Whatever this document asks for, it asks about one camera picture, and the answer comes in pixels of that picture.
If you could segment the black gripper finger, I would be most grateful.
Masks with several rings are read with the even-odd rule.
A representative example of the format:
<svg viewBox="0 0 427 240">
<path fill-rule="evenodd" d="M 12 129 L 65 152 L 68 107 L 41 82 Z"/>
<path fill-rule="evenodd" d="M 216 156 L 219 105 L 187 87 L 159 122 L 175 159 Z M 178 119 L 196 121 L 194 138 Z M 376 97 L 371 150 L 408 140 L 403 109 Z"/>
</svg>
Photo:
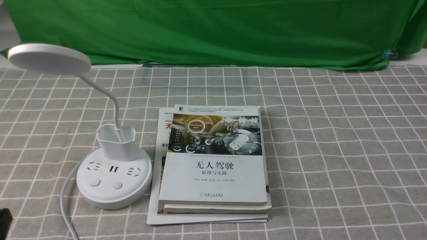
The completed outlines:
<svg viewBox="0 0 427 240">
<path fill-rule="evenodd" d="M 0 210 L 0 239 L 6 240 L 13 222 L 13 215 L 9 208 Z"/>
</svg>

